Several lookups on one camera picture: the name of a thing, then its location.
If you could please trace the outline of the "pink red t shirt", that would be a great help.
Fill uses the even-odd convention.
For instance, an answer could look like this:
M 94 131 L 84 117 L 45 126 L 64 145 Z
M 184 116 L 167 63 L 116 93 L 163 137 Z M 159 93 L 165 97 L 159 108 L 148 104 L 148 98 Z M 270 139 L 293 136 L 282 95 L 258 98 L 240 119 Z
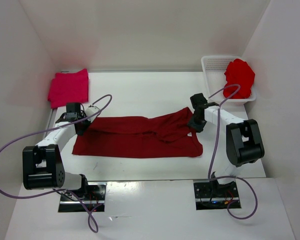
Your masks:
M 51 109 L 67 103 L 87 103 L 89 101 L 89 74 L 86 68 L 75 73 L 55 74 L 49 87 L 47 100 Z

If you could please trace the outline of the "dark red t shirt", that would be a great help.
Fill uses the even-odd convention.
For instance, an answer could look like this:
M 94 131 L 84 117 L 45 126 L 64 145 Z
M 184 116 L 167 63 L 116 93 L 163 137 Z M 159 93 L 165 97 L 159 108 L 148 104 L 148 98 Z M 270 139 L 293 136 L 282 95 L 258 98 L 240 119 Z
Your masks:
M 72 154 L 137 159 L 196 158 L 203 154 L 203 146 L 196 131 L 187 126 L 191 117 L 188 107 L 154 118 L 97 117 L 76 138 Z

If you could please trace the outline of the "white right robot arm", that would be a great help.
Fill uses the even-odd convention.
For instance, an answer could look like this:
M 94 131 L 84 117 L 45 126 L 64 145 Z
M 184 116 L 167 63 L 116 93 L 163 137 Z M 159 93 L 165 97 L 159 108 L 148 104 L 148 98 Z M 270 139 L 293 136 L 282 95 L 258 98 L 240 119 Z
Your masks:
M 243 119 L 223 109 L 216 102 L 208 102 L 202 93 L 190 97 L 194 109 L 187 126 L 201 133 L 207 123 L 216 126 L 216 137 L 209 164 L 207 179 L 210 193 L 219 197 L 227 185 L 238 177 L 239 169 L 253 164 L 265 155 L 265 149 L 258 123 L 254 119 Z M 221 133 L 225 134 L 225 150 L 220 170 L 213 171 Z

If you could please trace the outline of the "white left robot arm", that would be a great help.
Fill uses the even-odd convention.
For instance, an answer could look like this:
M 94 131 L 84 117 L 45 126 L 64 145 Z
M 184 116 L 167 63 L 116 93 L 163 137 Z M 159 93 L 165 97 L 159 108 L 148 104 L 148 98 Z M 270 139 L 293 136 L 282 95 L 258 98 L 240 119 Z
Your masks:
M 98 111 L 95 106 L 82 108 L 80 103 L 66 104 L 66 112 L 55 122 L 55 130 L 22 152 L 23 185 L 27 190 L 65 189 L 78 200 L 89 196 L 88 180 L 83 174 L 65 171 L 61 151 L 75 135 L 82 136 Z

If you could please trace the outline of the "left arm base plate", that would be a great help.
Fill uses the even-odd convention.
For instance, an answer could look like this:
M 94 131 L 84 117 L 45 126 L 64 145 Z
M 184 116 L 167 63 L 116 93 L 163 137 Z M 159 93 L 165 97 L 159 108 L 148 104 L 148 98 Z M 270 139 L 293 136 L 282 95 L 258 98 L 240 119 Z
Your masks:
M 106 182 L 89 181 L 84 188 L 71 191 L 82 201 L 89 211 L 104 212 L 106 190 Z M 59 195 L 59 213 L 85 212 L 80 201 L 72 193 L 66 191 L 61 192 Z

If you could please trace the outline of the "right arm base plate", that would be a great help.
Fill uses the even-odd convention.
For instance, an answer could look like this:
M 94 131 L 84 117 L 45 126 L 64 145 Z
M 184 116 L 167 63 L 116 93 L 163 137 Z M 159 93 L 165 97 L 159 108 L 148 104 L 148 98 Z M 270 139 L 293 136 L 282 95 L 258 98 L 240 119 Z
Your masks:
M 214 181 L 193 182 L 197 210 L 240 209 L 240 197 L 235 181 L 219 184 Z

